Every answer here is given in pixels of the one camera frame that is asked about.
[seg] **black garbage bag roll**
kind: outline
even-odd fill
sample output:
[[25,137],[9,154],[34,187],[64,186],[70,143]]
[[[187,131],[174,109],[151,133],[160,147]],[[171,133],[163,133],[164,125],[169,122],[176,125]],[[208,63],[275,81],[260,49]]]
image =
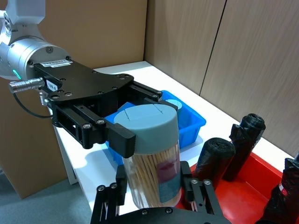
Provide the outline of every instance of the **black garbage bag roll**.
[[201,150],[193,177],[201,181],[211,180],[216,189],[234,155],[235,147],[231,142],[221,138],[209,139]]
[[232,126],[230,139],[235,146],[236,154],[223,175],[224,180],[233,181],[238,176],[265,129],[265,121],[254,113],[243,117],[240,125]]
[[282,180],[256,224],[295,224],[299,216],[299,161],[285,159]]

